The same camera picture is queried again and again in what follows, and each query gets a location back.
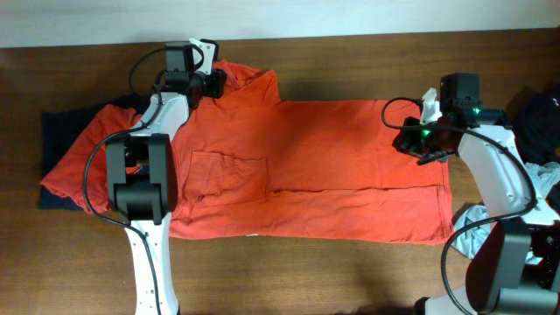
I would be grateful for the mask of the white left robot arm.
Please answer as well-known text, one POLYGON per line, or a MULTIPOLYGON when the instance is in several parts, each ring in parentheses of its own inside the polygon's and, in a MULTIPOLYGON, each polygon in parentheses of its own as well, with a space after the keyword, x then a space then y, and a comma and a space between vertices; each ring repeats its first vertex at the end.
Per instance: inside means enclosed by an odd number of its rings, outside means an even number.
POLYGON ((219 45, 191 38, 162 49, 166 66, 150 104, 131 129, 106 142, 108 203, 119 215, 132 254, 137 314, 180 312, 171 270, 170 225, 178 204, 172 139, 205 98, 224 94, 226 74, 215 70, 219 45))

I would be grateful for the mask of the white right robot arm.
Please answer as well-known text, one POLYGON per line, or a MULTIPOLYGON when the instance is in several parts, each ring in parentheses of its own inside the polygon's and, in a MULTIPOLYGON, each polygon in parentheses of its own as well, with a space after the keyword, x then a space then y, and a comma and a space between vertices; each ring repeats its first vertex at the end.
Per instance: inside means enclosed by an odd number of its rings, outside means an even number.
POLYGON ((420 116, 396 127, 395 149, 415 157, 419 165, 458 156, 488 211, 487 218, 458 229, 444 244, 444 281, 452 243, 469 230, 491 228, 468 265, 465 284, 457 289, 446 285, 443 296, 417 300, 413 312, 557 314, 559 214, 531 180, 506 113, 484 107, 475 73, 448 74, 439 89, 430 89, 413 104, 420 116))

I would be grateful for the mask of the orange t-shirt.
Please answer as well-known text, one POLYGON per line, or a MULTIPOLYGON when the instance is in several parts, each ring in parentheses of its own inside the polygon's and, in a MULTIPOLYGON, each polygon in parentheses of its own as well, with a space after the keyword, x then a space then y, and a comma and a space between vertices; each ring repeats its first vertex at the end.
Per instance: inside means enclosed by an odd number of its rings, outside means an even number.
POLYGON ((452 234, 445 163, 393 148, 409 101, 284 101, 273 71, 220 61, 220 99, 204 99, 173 138, 178 206, 171 235, 270 235, 438 244, 452 234))

